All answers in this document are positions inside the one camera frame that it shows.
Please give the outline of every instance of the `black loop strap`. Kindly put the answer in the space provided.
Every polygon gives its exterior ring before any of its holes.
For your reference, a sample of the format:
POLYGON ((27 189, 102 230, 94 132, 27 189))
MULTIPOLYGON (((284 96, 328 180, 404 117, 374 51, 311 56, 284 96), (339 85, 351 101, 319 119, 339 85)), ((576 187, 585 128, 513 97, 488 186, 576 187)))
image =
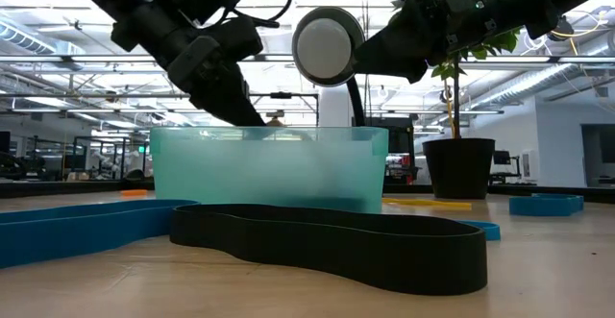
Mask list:
POLYGON ((197 205, 175 208, 171 242, 403 293, 457 295, 487 285, 484 231, 443 218, 197 205))

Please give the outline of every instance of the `black plant pot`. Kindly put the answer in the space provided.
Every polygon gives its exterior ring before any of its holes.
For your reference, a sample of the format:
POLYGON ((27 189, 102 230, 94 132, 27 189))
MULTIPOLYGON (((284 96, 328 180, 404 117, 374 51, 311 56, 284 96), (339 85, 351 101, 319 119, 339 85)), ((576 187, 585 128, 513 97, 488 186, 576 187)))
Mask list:
POLYGON ((436 198, 484 199, 489 185, 493 139, 442 139, 423 143, 436 198))

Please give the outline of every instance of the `laboratory room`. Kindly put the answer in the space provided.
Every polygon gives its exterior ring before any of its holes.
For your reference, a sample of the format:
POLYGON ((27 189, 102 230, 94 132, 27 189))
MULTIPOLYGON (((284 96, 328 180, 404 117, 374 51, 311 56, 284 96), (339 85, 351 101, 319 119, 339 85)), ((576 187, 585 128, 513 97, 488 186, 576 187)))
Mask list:
POLYGON ((0 0, 0 317, 609 317, 615 0, 0 0))

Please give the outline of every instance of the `white pillar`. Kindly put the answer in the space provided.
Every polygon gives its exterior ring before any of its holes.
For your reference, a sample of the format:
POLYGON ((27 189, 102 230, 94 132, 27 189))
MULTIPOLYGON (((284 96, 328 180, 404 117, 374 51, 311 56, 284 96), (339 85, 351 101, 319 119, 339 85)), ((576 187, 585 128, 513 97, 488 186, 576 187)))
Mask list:
POLYGON ((320 87, 319 127, 352 127, 353 107, 346 85, 320 87))

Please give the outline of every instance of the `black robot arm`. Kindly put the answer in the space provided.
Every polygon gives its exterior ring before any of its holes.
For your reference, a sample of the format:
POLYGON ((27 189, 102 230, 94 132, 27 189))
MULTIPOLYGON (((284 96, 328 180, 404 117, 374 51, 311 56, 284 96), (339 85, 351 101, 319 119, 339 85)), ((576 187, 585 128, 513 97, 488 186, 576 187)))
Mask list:
MULTIPOLYGON (((239 0, 93 1, 116 21, 111 39, 126 51, 140 44, 171 82, 190 94, 195 107, 236 126, 264 126, 237 62, 262 50, 256 26, 278 26, 275 20, 290 0, 269 20, 238 12, 239 0), (220 9, 237 17, 198 26, 220 9)), ((532 38, 542 36, 562 14, 587 0, 404 1, 400 16, 356 49, 356 73, 406 77, 414 83, 428 65, 511 29, 525 26, 532 38)))
POLYGON ((419 81, 451 54, 525 26, 531 38, 587 0, 403 0, 400 16, 355 51, 356 73, 419 81))
POLYGON ((126 51, 140 44, 198 109, 236 126, 264 126, 247 95, 238 61, 262 43, 253 18, 239 14, 200 29, 239 0, 92 0, 116 22, 111 39, 126 51))

